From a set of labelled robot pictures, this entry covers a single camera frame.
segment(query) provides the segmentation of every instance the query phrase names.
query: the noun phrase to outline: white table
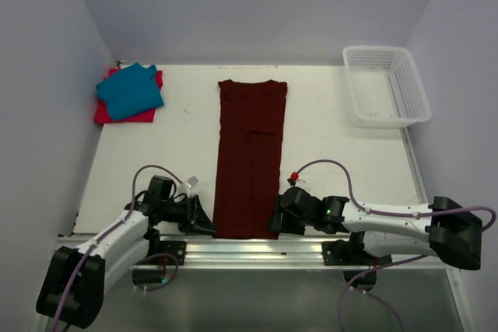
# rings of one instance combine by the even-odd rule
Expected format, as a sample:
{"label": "white table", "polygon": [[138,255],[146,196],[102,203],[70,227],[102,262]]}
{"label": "white table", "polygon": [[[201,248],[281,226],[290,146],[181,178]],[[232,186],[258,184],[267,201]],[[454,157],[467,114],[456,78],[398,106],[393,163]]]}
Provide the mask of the white table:
{"label": "white table", "polygon": [[[152,124],[106,124],[100,136],[74,233],[97,233],[131,199],[132,177],[145,164],[195,175],[206,213],[212,217],[219,143],[218,81],[288,82],[280,189],[291,172],[313,159],[336,159],[349,168],[356,196],[364,201],[411,204],[419,201],[402,133],[362,129],[350,124],[345,69],[333,66],[160,65],[165,107]],[[137,191],[160,170],[142,172]],[[301,187],[319,197],[347,196],[343,172],[317,165],[301,177]],[[162,233],[178,233],[165,224]],[[307,234],[316,235],[310,229]]]}

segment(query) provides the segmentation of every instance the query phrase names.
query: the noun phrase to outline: gray wall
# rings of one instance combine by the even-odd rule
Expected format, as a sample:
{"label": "gray wall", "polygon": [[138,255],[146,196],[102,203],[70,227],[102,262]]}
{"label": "gray wall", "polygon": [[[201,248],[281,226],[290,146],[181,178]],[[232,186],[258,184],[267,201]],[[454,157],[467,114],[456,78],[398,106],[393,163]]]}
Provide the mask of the gray wall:
{"label": "gray wall", "polygon": [[[498,0],[432,0],[407,44],[433,111],[430,123],[411,130],[431,197],[496,207],[497,20]],[[493,228],[483,238],[482,270],[464,273],[484,332],[498,330],[497,242]]]}
{"label": "gray wall", "polygon": [[83,0],[0,0],[0,330],[28,330],[99,130],[94,85],[112,64]]}
{"label": "gray wall", "polygon": [[341,64],[402,46],[429,0],[85,0],[113,56],[162,63]]}

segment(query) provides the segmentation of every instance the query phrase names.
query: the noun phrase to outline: laundry basket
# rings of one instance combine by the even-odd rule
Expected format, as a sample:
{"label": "laundry basket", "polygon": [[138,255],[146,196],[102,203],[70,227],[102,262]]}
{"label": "laundry basket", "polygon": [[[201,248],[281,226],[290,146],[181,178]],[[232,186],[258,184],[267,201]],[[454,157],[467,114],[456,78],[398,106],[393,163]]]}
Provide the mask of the laundry basket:
{"label": "laundry basket", "polygon": [[342,52],[356,124],[404,128],[430,119],[412,55],[405,48],[346,47]]}

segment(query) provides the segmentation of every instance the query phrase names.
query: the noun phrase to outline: purple cable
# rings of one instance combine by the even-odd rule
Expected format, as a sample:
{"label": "purple cable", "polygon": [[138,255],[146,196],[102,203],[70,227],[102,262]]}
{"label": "purple cable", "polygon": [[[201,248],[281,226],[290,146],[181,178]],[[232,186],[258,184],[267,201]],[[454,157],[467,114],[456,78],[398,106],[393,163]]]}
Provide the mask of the purple cable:
{"label": "purple cable", "polygon": [[[307,163],[306,165],[302,166],[299,170],[297,170],[296,173],[299,175],[307,167],[309,167],[311,165],[315,165],[317,163],[332,163],[332,164],[334,164],[336,166],[339,166],[342,169],[342,171],[344,171],[346,179],[348,180],[349,196],[350,196],[351,201],[353,202],[353,204],[358,209],[360,209],[362,211],[366,211],[368,209],[368,207],[363,206],[362,204],[360,204],[356,200],[356,198],[354,196],[354,193],[352,192],[351,174],[349,174],[349,171],[340,162],[335,161],[333,159],[317,159],[315,161],[311,161],[310,163]],[[447,211],[433,211],[433,212],[430,212],[430,213],[421,213],[421,214],[419,214],[419,217],[437,217],[437,216],[441,216],[441,215],[453,215],[453,214],[459,214],[459,213],[467,213],[467,212],[470,212],[470,211],[487,211],[488,213],[491,214],[491,219],[489,220],[489,222],[482,227],[482,231],[483,232],[486,231],[487,229],[489,229],[489,227],[491,227],[494,224],[494,222],[496,221],[496,212],[493,209],[488,208],[487,206],[472,206],[470,208],[459,208],[459,209],[452,209],[452,210],[447,210]],[[372,209],[372,208],[370,209],[370,213],[376,214],[376,215],[383,215],[383,216],[386,216],[386,217],[413,218],[413,215],[411,215],[411,214],[393,213],[393,212],[389,212],[389,211],[381,211],[381,210]],[[365,270],[363,272],[360,272],[355,277],[353,277],[350,281],[348,281],[346,287],[344,288],[344,290],[342,291],[342,293],[341,293],[341,295],[339,297],[339,302],[338,302],[338,319],[339,319],[339,325],[341,327],[341,331],[342,332],[345,331],[344,321],[342,319],[342,307],[343,307],[343,303],[344,303],[344,297],[345,297],[345,294],[348,291],[348,288],[351,286],[351,284],[356,279],[361,278],[361,277],[365,276],[366,274],[370,274],[372,272],[383,270],[383,269],[385,269],[387,267],[397,266],[399,264],[407,264],[407,263],[413,262],[415,260],[420,260],[420,259],[422,259],[424,257],[426,257],[426,256],[413,257],[413,258],[409,258],[408,260],[400,260],[398,262],[394,262],[393,264],[385,264],[383,266],[374,267],[374,268],[371,268],[369,270]],[[401,320],[401,317],[395,311],[395,309],[391,305],[389,305],[389,303],[387,301],[385,301],[384,299],[382,299],[378,295],[374,295],[374,294],[369,294],[369,295],[371,297],[375,298],[377,301],[379,301],[379,302],[383,303],[384,305],[386,305],[386,307],[389,308],[393,312],[393,314],[396,316],[396,319],[399,322],[401,330],[404,331],[405,328],[403,326],[403,322]]]}
{"label": "purple cable", "polygon": [[[358,293],[361,293],[363,294],[363,291],[358,289],[358,288],[355,288],[355,291],[357,291]],[[387,302],[385,299],[383,299],[382,297],[380,297],[379,295],[375,295],[373,294],[372,292],[367,292],[367,293],[364,293],[364,295],[368,295],[369,297],[371,297],[372,299],[376,299],[378,302],[380,302],[382,305],[386,306],[396,317],[396,319],[398,320],[398,323],[399,323],[399,326],[402,330],[402,332],[405,332],[405,326],[403,326],[403,321],[402,321],[402,318],[399,316],[398,312],[396,311],[396,309],[394,307],[392,307],[389,302]]]}
{"label": "purple cable", "polygon": [[137,287],[138,289],[141,289],[141,290],[146,291],[146,292],[157,291],[159,289],[163,289],[164,287],[166,287],[168,284],[170,284],[173,281],[174,277],[177,276],[179,263],[178,263],[178,258],[176,258],[173,254],[169,254],[169,253],[153,254],[152,256],[148,256],[148,257],[144,258],[143,260],[140,260],[136,264],[144,264],[145,262],[153,260],[154,258],[161,258],[161,257],[166,257],[166,258],[170,258],[170,259],[174,260],[175,266],[174,266],[174,271],[173,271],[173,274],[171,275],[170,280],[168,280],[167,282],[165,282],[165,283],[163,283],[161,285],[157,285],[157,286],[152,287],[152,288],[140,288],[140,287]]}
{"label": "purple cable", "polygon": [[[349,196],[351,197],[351,201],[353,204],[362,211],[366,211],[368,207],[365,207],[361,205],[358,200],[356,200],[356,197],[354,193],[352,192],[352,181],[351,181],[351,174],[349,174],[349,171],[346,169],[344,165],[342,165],[338,161],[334,161],[333,159],[317,159],[315,161],[311,161],[310,163],[307,163],[306,165],[302,166],[299,170],[297,170],[297,174],[300,174],[304,169],[311,165],[315,165],[317,163],[333,163],[336,166],[339,166],[342,171],[345,173],[345,177],[348,180],[348,188],[349,188]],[[494,222],[496,221],[496,212],[488,208],[487,206],[472,206],[470,208],[459,208],[459,209],[452,209],[452,210],[446,210],[446,211],[433,211],[431,213],[421,213],[419,214],[419,217],[438,217],[441,215],[453,215],[453,214],[460,214],[460,213],[468,213],[470,211],[487,211],[488,213],[491,214],[491,219],[489,222],[482,227],[482,231],[486,231],[489,227],[491,227]],[[377,215],[383,215],[384,217],[397,217],[397,218],[413,218],[412,214],[408,213],[392,213],[390,211],[381,211],[377,209],[370,209],[371,214],[377,214]]]}
{"label": "purple cable", "polygon": [[[383,270],[383,269],[388,268],[388,267],[398,266],[400,264],[409,264],[410,262],[414,262],[416,260],[421,260],[422,258],[425,258],[425,257],[427,257],[427,256],[417,256],[417,257],[409,258],[407,260],[399,260],[398,262],[393,262],[392,264],[383,264],[382,266],[369,268],[368,270],[362,271],[359,274],[356,274],[355,276],[353,276],[352,279],[347,282],[347,284],[345,285],[344,289],[341,292],[341,295],[339,296],[339,302],[338,302],[338,308],[337,308],[337,317],[339,319],[339,326],[341,328],[341,332],[345,331],[344,320],[342,318],[342,307],[344,306],[344,298],[345,298],[347,291],[349,290],[349,287],[351,287],[352,284],[356,280],[358,280],[359,278],[362,278],[363,276],[370,274],[372,272],[377,272],[379,270]],[[387,301],[385,301],[384,299],[382,299],[378,295],[369,294],[369,293],[367,293],[367,294],[369,296],[375,298],[377,301],[386,305],[393,312],[393,314],[396,316],[396,319],[399,322],[399,326],[400,326],[401,330],[402,331],[405,330],[405,327],[403,326],[402,318],[399,316],[398,312],[391,305],[389,305],[389,303]]]}
{"label": "purple cable", "polygon": [[[165,167],[159,166],[159,165],[145,165],[142,166],[140,169],[137,170],[135,175],[133,176],[133,181],[132,181],[132,202],[130,204],[130,209],[128,210],[128,213],[124,217],[124,220],[128,220],[130,216],[132,215],[133,209],[135,209],[135,189],[136,189],[136,182],[139,174],[144,170],[148,168],[154,168],[154,169],[160,169],[165,173],[170,174],[179,184],[181,184],[181,180],[174,175],[172,172],[170,172],[168,169]],[[113,232],[115,229],[117,229],[120,225],[124,224],[123,221],[116,222],[114,225],[112,225],[109,229],[105,230],[99,237],[95,239],[96,243],[99,244],[103,239],[105,239],[111,232]],[[57,329],[57,324],[59,323],[59,320],[61,319],[61,314],[62,314],[62,308],[64,307],[65,301],[68,298],[69,291],[71,291],[72,283],[74,283],[76,276],[79,273],[79,270],[85,263],[86,259],[92,253],[92,250],[94,250],[96,245],[90,245],[88,250],[83,254],[79,262],[77,263],[74,271],[72,272],[71,276],[69,277],[68,283],[66,284],[64,291],[62,292],[61,295],[61,300],[59,301],[59,304],[57,306],[57,310],[55,311],[54,315],[54,322],[52,324],[52,330],[51,332],[56,332]]]}

